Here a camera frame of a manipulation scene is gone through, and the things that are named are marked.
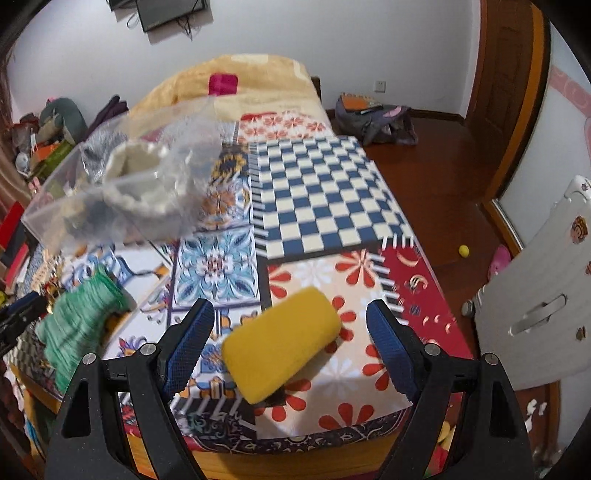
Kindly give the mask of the grey speckled socks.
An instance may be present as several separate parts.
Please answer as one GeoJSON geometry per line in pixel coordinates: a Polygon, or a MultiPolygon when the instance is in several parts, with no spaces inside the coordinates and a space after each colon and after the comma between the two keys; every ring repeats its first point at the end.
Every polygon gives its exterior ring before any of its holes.
{"type": "Polygon", "coordinates": [[[91,184],[99,182],[112,151],[127,140],[121,132],[95,131],[81,148],[81,160],[91,184]]]}

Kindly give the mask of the large wall television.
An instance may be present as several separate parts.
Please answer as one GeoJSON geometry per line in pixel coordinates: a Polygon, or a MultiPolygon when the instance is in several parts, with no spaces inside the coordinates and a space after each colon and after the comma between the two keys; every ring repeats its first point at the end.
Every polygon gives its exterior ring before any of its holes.
{"type": "Polygon", "coordinates": [[[134,9],[136,7],[135,0],[107,0],[107,5],[111,11],[134,9]]]}

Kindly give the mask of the yellow sponge block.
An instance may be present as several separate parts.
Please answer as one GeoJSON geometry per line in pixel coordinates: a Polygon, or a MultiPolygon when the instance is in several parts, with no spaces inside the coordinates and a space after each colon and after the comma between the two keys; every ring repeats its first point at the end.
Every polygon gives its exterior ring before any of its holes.
{"type": "Polygon", "coordinates": [[[222,361],[242,397],[254,405],[301,371],[341,328],[331,301],[315,287],[304,288],[228,334],[222,361]]]}

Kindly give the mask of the green knitted cloth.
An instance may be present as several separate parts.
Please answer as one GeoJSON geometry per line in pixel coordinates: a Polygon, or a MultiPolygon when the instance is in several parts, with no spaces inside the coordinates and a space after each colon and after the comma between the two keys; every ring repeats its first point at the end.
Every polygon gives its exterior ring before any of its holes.
{"type": "Polygon", "coordinates": [[[72,291],[58,297],[35,327],[44,355],[54,369],[55,387],[65,394],[85,354],[94,353],[106,320],[129,309],[122,288],[102,265],[72,291]]]}

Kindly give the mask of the beige fleece blanket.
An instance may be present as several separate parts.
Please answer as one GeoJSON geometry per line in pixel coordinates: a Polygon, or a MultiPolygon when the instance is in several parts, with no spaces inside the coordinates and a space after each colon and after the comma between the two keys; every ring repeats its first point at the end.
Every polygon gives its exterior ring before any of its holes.
{"type": "Polygon", "coordinates": [[[164,80],[130,112],[144,114],[201,97],[211,97],[222,121],[294,112],[329,125],[304,64],[271,54],[228,54],[192,66],[164,80]]]}

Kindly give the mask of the yellow ball on floor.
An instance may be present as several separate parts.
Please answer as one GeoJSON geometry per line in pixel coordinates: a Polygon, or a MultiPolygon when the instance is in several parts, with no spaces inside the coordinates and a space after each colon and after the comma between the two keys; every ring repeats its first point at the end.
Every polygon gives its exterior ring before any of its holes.
{"type": "Polygon", "coordinates": [[[461,245],[458,251],[463,258],[468,258],[470,255],[470,249],[467,245],[461,245]]]}

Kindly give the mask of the grey plush toy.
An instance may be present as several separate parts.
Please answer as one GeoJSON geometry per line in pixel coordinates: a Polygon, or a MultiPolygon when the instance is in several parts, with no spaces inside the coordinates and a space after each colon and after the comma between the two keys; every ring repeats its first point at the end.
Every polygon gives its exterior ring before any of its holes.
{"type": "Polygon", "coordinates": [[[39,116],[38,143],[45,143],[58,136],[72,146],[80,143],[87,131],[87,125],[73,100],[65,97],[50,101],[39,116]]]}

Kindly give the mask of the clear plastic storage box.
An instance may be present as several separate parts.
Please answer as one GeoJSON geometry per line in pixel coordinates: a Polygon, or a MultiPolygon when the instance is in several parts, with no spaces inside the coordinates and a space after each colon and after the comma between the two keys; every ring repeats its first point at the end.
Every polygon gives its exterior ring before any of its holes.
{"type": "Polygon", "coordinates": [[[211,205],[214,165],[237,131],[211,97],[117,116],[66,156],[22,223],[53,253],[189,234],[211,205]]]}

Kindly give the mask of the white drawstring cloth bag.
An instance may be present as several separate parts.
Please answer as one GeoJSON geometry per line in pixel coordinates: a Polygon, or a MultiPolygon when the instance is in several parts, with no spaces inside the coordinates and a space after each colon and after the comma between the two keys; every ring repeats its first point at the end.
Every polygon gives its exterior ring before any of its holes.
{"type": "Polygon", "coordinates": [[[135,217],[171,215],[189,198],[185,174],[181,158],[165,144],[127,140],[110,154],[101,179],[103,199],[135,217]]]}

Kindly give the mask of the small wall monitor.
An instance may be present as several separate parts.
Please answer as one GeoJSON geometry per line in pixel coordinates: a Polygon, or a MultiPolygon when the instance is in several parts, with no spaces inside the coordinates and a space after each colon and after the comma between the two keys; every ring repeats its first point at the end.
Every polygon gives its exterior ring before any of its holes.
{"type": "Polygon", "coordinates": [[[204,11],[204,0],[136,0],[136,10],[144,32],[154,30],[164,24],[193,13],[204,11]]]}

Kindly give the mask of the brown wooden door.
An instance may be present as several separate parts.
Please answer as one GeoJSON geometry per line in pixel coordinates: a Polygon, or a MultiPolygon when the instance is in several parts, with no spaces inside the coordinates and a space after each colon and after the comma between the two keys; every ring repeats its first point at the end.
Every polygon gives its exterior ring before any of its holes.
{"type": "Polygon", "coordinates": [[[550,54],[549,23],[531,1],[482,1],[480,44],[467,126],[494,174],[497,200],[521,161],[539,114],[550,54]]]}

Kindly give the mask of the dark purple jacket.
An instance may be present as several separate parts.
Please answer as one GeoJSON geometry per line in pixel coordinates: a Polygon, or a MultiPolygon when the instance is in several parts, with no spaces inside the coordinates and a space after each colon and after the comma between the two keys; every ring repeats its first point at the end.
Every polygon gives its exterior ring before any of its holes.
{"type": "Polygon", "coordinates": [[[114,95],[98,112],[93,122],[88,126],[85,137],[88,138],[100,125],[118,115],[128,111],[127,102],[119,95],[114,95]]]}

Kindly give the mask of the wall power socket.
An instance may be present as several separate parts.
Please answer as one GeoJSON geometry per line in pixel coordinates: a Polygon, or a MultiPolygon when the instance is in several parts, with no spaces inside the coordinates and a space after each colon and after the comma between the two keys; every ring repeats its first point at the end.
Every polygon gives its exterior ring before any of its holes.
{"type": "Polygon", "coordinates": [[[385,93],[386,92],[386,88],[387,88],[387,82],[386,81],[376,81],[374,83],[374,91],[376,93],[385,93]]]}

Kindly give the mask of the patchwork patterned bed sheet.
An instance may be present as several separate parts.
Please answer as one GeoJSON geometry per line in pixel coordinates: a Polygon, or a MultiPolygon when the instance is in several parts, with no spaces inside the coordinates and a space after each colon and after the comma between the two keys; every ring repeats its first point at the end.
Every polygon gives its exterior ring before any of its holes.
{"type": "Polygon", "coordinates": [[[92,247],[52,258],[37,253],[27,275],[52,273],[71,290],[97,266],[135,307],[108,327],[104,358],[160,339],[198,298],[211,302],[211,336],[170,407],[193,451],[304,452],[393,432],[408,399],[397,392],[370,340],[366,310],[385,301],[404,324],[449,354],[469,357],[424,251],[427,214],[402,208],[413,187],[449,180],[462,150],[455,122],[421,119],[415,146],[362,148],[352,137],[297,140],[249,122],[223,150],[204,226],[160,245],[92,247]],[[301,290],[322,292],[339,333],[276,395],[250,405],[222,359],[231,333],[301,290]]]}

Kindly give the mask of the purple backpack on floor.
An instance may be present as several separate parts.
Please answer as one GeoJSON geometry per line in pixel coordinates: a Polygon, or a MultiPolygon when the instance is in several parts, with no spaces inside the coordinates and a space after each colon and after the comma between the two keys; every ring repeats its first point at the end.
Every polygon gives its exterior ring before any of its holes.
{"type": "Polygon", "coordinates": [[[385,143],[414,146],[418,135],[410,111],[408,106],[342,93],[335,104],[334,123],[342,134],[355,136],[363,146],[385,143]]]}

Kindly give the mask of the green cardboard box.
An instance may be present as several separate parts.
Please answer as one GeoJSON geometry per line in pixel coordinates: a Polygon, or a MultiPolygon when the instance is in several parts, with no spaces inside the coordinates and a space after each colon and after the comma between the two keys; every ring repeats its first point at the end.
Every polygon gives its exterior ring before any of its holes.
{"type": "Polygon", "coordinates": [[[33,168],[29,179],[37,178],[43,183],[73,150],[73,146],[66,140],[42,147],[39,152],[41,158],[33,168]]]}

